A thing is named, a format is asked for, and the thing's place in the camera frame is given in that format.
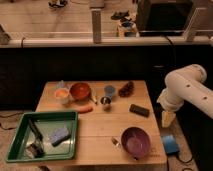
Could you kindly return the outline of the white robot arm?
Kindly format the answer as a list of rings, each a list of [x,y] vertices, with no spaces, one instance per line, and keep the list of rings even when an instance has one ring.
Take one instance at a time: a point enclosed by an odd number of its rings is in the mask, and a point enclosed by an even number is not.
[[[213,90],[203,85],[206,79],[206,70],[198,64],[173,70],[166,75],[166,87],[157,99],[163,108],[161,125],[164,128],[171,125],[185,101],[213,119]]]

